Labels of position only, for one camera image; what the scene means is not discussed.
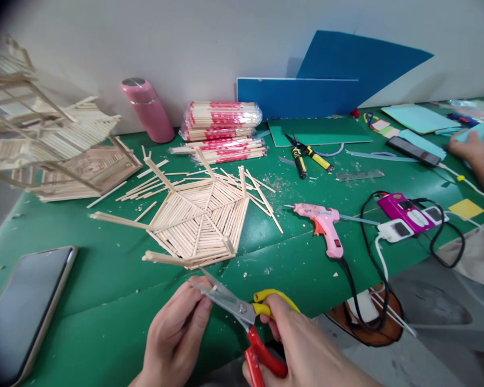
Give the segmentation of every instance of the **wire cutter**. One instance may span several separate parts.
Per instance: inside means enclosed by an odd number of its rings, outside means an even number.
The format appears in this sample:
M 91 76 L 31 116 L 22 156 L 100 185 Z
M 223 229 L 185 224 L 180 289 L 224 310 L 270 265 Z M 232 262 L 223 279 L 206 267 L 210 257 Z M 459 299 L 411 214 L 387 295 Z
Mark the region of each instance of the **wire cutter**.
M 293 134 L 294 138 L 292 138 L 291 136 L 289 136 L 286 133 L 284 133 L 284 134 L 285 134 L 285 137 L 287 137 L 287 139 L 290 141 L 290 143 L 294 147 L 292 149 L 292 155 L 294 157 L 294 162 L 296 163 L 296 167 L 297 167 L 298 172 L 300 173 L 301 178 L 305 178 L 307 176 L 307 168 L 305 167 L 305 164 L 303 163 L 303 159 L 301 157 L 302 153 L 306 154 L 308 157 L 313 159 L 316 163 L 318 163 L 321 167 L 323 167 L 323 169 L 325 169 L 328 173 L 332 173 L 332 171 L 334 169 L 333 165 L 331 165 L 324 158 L 319 156 L 319 154 L 315 150 L 313 150 L 310 145 L 305 145 L 302 142 L 300 142 L 297 139 L 297 136 L 295 134 Z M 298 160 L 295 156 L 296 150 L 300 154 L 299 159 L 300 159 L 301 167 L 298 165 Z
M 230 312 L 239 323 L 242 324 L 247 332 L 247 337 L 251 343 L 251 346 L 245 351 L 245 357 L 247 366 L 251 375 L 251 382 L 253 387 L 265 387 L 264 378 L 260 371 L 258 359 L 265 365 L 271 372 L 279 378 L 285 378 L 288 373 L 287 365 L 276 359 L 266 348 L 258 331 L 254 325 L 257 315 L 265 314 L 266 316 L 273 317 L 270 308 L 264 304 L 258 304 L 259 301 L 263 301 L 267 296 L 271 294 L 278 294 L 283 298 L 294 310 L 299 312 L 297 306 L 288 298 L 284 293 L 267 289 L 261 292 L 255 293 L 254 303 L 248 303 L 235 296 L 229 291 L 222 283 L 217 281 L 210 273 L 203 268 L 200 268 L 203 274 L 208 278 L 213 285 L 212 289 L 205 288 L 190 282 L 190 284 L 199 290 L 202 294 L 210 298 L 214 303 Z

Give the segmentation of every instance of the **yellow sticky note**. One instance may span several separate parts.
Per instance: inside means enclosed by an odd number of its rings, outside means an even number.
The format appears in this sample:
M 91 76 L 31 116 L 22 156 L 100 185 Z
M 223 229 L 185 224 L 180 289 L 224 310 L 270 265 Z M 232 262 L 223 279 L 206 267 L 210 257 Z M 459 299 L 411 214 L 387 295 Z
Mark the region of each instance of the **yellow sticky note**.
M 448 209 L 468 219 L 472 219 L 484 212 L 481 207 L 477 206 L 470 199 L 464 199 L 459 203 L 455 203 L 453 206 L 448 207 Z

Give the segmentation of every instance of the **glue gun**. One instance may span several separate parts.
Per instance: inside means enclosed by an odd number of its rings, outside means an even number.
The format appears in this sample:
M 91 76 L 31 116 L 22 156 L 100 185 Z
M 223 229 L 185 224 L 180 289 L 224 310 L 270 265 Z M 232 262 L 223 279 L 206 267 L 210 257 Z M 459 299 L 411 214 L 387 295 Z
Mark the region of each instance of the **glue gun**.
M 340 219 L 339 211 L 334 209 L 326 209 L 322 206 L 313 204 L 296 203 L 294 206 L 287 206 L 294 209 L 300 216 L 310 218 L 316 224 L 314 235 L 324 234 L 328 250 L 326 255 L 330 258 L 340 259 L 343 257 L 343 245 L 340 243 L 337 231 L 335 231 L 334 223 Z

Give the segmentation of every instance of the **yellow scissor handle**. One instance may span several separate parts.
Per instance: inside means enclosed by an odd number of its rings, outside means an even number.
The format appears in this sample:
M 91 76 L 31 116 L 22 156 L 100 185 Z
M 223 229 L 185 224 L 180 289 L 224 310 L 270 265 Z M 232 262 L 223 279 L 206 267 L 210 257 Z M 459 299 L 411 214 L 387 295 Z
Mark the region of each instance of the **yellow scissor handle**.
M 283 298 L 283 300 L 287 304 L 289 304 L 292 309 L 294 309 L 296 312 L 300 313 L 300 310 L 298 309 L 296 304 L 294 304 L 292 302 L 292 300 L 289 297 L 286 296 L 285 293 L 283 293 L 279 290 L 276 290 L 276 289 L 265 289 L 265 290 L 259 291 L 258 293 L 255 293 L 254 296 L 253 296 L 253 299 L 255 301 L 255 303 L 253 304 L 253 307 L 254 307 L 254 311 L 257 315 L 264 314 L 264 315 L 269 316 L 270 318 L 274 319 L 273 314 L 271 313 L 271 309 L 267 305 L 257 304 L 260 301 L 264 301 L 271 294 L 277 294 L 278 296 Z

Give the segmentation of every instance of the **person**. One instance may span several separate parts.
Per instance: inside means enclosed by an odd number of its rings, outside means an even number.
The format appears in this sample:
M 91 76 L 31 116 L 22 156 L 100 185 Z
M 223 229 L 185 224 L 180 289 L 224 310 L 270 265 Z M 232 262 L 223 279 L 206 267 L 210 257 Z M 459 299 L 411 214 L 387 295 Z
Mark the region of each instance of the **person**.
M 191 277 L 188 281 L 211 287 L 205 277 Z M 315 322 L 292 310 L 280 296 L 270 295 L 265 303 L 275 320 L 261 316 L 261 321 L 269 324 L 274 338 L 283 343 L 289 369 L 285 379 L 278 379 L 261 366 L 266 387 L 380 386 L 347 359 Z M 183 283 L 154 317 L 147 335 L 142 371 L 130 387 L 184 386 L 199 357 L 211 307 L 208 297 L 188 282 Z M 251 385 L 246 363 L 243 373 Z
M 484 188 L 484 142 L 481 141 L 476 131 L 470 131 L 468 142 L 458 141 L 457 136 L 467 130 L 468 129 L 464 129 L 451 137 L 448 144 L 448 150 L 450 153 L 469 163 L 477 179 Z

